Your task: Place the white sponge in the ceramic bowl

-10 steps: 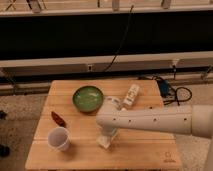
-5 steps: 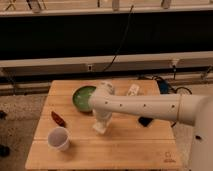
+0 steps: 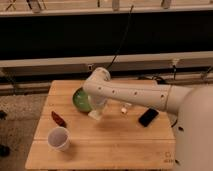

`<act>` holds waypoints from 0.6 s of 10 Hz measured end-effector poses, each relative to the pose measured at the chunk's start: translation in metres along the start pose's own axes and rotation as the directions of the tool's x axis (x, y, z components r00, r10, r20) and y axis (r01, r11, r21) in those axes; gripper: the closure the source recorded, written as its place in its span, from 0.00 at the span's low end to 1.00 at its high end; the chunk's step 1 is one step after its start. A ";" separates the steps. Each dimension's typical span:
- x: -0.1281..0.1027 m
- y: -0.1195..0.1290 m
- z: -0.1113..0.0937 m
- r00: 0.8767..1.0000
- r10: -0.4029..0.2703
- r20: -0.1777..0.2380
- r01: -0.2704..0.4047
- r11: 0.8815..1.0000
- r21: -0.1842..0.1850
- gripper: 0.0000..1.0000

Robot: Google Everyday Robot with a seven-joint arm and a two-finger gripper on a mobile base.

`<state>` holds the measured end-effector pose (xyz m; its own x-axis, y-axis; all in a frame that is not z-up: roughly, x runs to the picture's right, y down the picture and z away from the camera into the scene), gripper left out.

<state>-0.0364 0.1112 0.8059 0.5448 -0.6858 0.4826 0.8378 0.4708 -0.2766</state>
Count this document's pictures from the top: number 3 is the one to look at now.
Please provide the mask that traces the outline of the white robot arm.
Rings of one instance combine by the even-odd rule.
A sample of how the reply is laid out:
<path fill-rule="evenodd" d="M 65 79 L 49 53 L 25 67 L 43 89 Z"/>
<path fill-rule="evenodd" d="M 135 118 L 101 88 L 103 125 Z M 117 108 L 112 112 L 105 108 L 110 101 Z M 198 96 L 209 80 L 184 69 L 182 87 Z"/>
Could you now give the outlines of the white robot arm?
<path fill-rule="evenodd" d="M 213 86 L 116 83 L 98 67 L 83 90 L 95 110 L 114 99 L 177 115 L 173 171 L 213 171 Z"/>

